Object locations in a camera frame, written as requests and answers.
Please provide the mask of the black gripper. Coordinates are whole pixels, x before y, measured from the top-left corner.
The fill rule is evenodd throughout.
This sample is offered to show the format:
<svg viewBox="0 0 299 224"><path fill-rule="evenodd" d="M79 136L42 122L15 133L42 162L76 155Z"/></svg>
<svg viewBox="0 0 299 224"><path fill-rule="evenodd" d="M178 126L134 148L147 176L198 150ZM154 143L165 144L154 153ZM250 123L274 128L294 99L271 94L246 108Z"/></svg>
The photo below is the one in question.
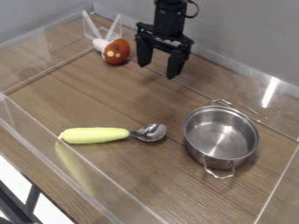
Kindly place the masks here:
<svg viewBox="0 0 299 224"><path fill-rule="evenodd" d="M183 70L185 62L190 58L194 40L185 34L166 36L155 31L153 24L137 23L137 57L141 67L153 61L154 49L170 53L167 65L167 78L173 79Z"/></svg>

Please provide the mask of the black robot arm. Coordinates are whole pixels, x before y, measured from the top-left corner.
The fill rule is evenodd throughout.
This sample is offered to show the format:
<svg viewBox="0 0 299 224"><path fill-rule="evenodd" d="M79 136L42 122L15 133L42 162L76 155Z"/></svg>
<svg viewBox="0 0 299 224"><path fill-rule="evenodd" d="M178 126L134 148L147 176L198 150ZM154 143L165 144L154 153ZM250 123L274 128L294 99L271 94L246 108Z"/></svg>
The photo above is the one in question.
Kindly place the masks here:
<svg viewBox="0 0 299 224"><path fill-rule="evenodd" d="M154 49L170 54L167 78L175 78L189 60L194 40L183 34L185 19L195 18L199 5L193 0L154 0L154 23L137 23L137 58L141 67L153 62Z"/></svg>

